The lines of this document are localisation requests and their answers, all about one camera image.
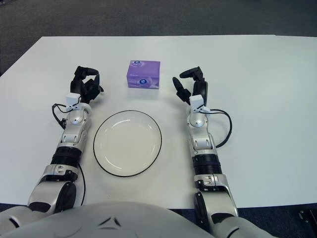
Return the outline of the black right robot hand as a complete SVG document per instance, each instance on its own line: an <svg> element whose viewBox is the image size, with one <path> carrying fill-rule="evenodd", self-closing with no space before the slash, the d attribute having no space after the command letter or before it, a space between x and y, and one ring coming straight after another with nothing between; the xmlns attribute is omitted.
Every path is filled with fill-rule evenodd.
<svg viewBox="0 0 317 238"><path fill-rule="evenodd" d="M193 93L185 89L178 78L173 77L173 85L176 89L176 95L183 101L190 105L190 96L201 95L204 100L204 106L207 105L208 98L208 83L205 81L203 72L200 67L195 67L182 72L180 78L192 78L194 80Z"/></svg>

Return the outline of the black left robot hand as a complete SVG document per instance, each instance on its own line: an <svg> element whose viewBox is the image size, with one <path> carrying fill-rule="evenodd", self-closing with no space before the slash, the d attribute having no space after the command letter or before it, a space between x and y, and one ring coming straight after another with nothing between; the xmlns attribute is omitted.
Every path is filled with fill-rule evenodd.
<svg viewBox="0 0 317 238"><path fill-rule="evenodd" d="M100 75L96 69L78 66L70 84L70 92L80 94L81 103L89 104L104 89L100 85Z"/></svg>

